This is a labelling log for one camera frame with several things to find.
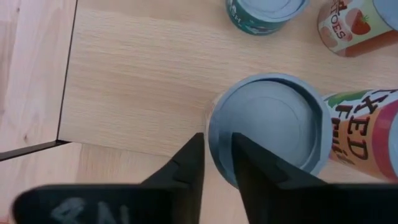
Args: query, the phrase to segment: can lid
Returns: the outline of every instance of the can lid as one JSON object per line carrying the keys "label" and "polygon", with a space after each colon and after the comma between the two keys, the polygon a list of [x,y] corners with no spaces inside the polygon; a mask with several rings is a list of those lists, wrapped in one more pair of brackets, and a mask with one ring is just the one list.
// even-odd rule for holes
{"label": "can lid", "polygon": [[235,84],[215,106],[208,131],[211,155],[236,186],[231,137],[237,132],[316,175],[331,150],[330,120],[321,96],[305,82],[279,73],[255,75]]}
{"label": "can lid", "polygon": [[398,30],[398,1],[373,0],[374,7],[391,28]]}
{"label": "can lid", "polygon": [[264,22],[284,22],[301,13],[309,0],[238,0],[250,15]]}

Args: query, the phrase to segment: strawberry image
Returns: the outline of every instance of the strawberry image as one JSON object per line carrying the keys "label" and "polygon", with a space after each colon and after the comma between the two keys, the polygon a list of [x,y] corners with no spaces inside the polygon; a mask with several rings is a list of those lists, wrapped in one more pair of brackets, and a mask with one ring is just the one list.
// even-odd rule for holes
{"label": "strawberry image", "polygon": [[364,16],[358,8],[350,10],[346,15],[346,23],[356,35],[364,35],[371,31],[368,20],[369,17]]}

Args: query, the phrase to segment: teal can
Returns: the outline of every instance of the teal can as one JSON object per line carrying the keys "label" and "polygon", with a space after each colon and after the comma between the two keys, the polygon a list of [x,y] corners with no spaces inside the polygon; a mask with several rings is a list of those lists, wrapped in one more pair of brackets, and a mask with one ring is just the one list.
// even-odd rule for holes
{"label": "teal can", "polygon": [[232,22],[252,35],[269,35],[300,14],[309,0],[226,0]]}

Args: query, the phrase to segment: can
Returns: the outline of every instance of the can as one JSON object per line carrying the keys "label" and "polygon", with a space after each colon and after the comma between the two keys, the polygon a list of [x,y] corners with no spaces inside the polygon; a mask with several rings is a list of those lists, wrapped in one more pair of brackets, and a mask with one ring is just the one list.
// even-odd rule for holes
{"label": "can", "polygon": [[226,0],[232,22],[252,35],[269,35],[300,14],[309,0]]}
{"label": "can", "polygon": [[356,57],[398,42],[397,0],[329,0],[318,31],[334,53]]}
{"label": "can", "polygon": [[330,159],[380,179],[398,180],[398,89],[325,97],[333,125]]}
{"label": "can", "polygon": [[331,150],[326,104],[310,85],[290,75],[245,78],[216,97],[205,114],[206,147],[221,175],[235,187],[233,132],[313,175],[320,172]]}

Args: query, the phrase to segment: light wood surface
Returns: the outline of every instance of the light wood surface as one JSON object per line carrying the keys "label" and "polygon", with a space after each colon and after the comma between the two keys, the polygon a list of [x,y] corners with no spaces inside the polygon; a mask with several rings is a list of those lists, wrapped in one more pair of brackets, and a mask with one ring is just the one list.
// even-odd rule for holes
{"label": "light wood surface", "polygon": [[54,141],[75,0],[0,0],[0,152]]}
{"label": "light wood surface", "polygon": [[[0,162],[0,223],[7,223],[13,200],[33,187],[139,183],[168,160],[165,156],[70,143]],[[329,182],[380,182],[334,162],[328,163],[320,177]],[[201,223],[247,223],[239,192],[222,178],[214,164],[205,167]]]}
{"label": "light wood surface", "polygon": [[325,1],[254,37],[235,28],[224,0],[79,0],[60,139],[171,156],[203,131],[209,101],[261,72],[322,94],[396,87],[398,45],[343,58],[322,44]]}

